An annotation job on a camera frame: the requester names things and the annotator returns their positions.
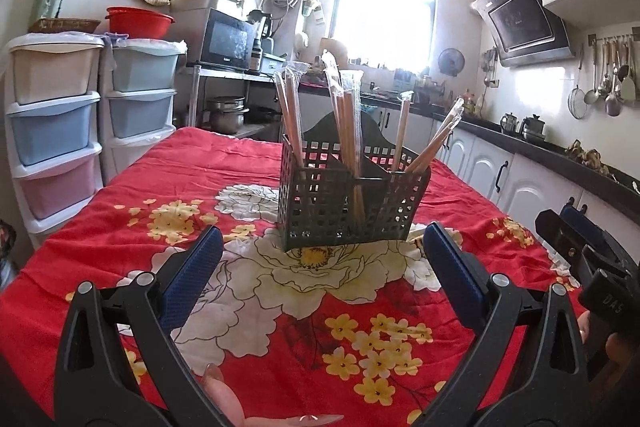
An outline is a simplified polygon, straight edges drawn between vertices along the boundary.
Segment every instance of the hand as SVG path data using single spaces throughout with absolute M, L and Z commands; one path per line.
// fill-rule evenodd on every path
M 210 399 L 236 427 L 319 427 L 329 425 L 344 418 L 339 414 L 294 416 L 274 420 L 269 418 L 245 418 L 242 405 L 231 388 L 225 384 L 220 368 L 212 363 L 202 377 L 202 386 Z
M 580 328 L 580 336 L 582 337 L 583 343 L 589 336 L 590 313 L 591 312 L 588 311 L 584 312 L 578 318 L 578 327 Z M 618 380 L 620 380 L 620 377 L 622 377 L 622 374 L 625 372 L 627 365 L 631 362 L 637 349 L 637 346 L 634 346 L 631 342 L 624 339 L 619 333 L 614 333 L 609 336 L 605 350 L 612 365 L 609 367 L 609 371 L 605 372 L 603 370 L 603 377 L 600 381 L 596 382 L 596 380 L 598 380 L 598 377 L 596 377 L 592 382 L 595 384 L 592 385 L 592 388 L 597 387 L 597 390 L 593 389 L 594 394 L 592 396 L 595 399 L 600 399 L 603 394 L 613 389 Z

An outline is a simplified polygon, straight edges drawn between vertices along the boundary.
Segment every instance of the fingernail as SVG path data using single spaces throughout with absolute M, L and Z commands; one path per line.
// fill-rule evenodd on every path
M 211 378 L 213 380 L 220 380 L 220 382 L 225 381 L 225 377 L 222 376 L 222 371 L 220 368 L 214 363 L 210 363 L 204 370 L 204 374 L 202 375 L 203 380 L 207 380 L 207 378 Z
M 294 416 L 293 418 L 287 418 L 286 422 L 289 425 L 295 425 L 297 427 L 316 427 L 319 425 L 336 423 L 343 418 L 344 415 L 341 414 L 307 414 L 306 416 Z

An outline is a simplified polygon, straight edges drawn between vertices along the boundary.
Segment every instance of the blue gripper pad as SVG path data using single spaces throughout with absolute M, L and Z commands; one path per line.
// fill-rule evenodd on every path
M 480 335 L 486 325 L 489 306 L 486 297 L 488 279 L 479 280 L 478 272 L 484 271 L 487 277 L 488 273 L 481 266 L 473 266 L 467 258 L 471 254 L 461 252 L 439 223 L 431 223 L 426 228 L 423 241 L 431 267 L 458 320 L 465 328 Z
M 181 328 L 222 258 L 224 242 L 216 227 L 205 230 L 161 296 L 159 322 L 164 333 Z
M 570 204 L 565 205 L 561 210 L 560 219 L 574 229 L 593 250 L 596 252 L 606 251 L 602 230 Z

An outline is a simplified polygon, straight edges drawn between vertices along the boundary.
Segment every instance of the window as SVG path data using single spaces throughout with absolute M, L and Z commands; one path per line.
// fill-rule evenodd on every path
M 429 65 L 435 0 L 335 0 L 329 35 L 349 58 L 419 73 Z

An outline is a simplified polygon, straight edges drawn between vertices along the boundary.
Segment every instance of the kettle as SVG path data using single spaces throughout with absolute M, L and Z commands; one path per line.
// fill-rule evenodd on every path
M 539 115 L 528 116 L 527 118 L 522 119 L 522 124 L 520 124 L 520 130 L 518 131 L 520 134 L 528 133 L 528 134 L 537 134 L 539 136 L 543 136 L 542 130 L 545 128 L 545 122 L 540 120 Z
M 518 118 L 513 116 L 513 113 L 505 114 L 500 118 L 500 127 L 504 132 L 515 132 L 518 126 Z

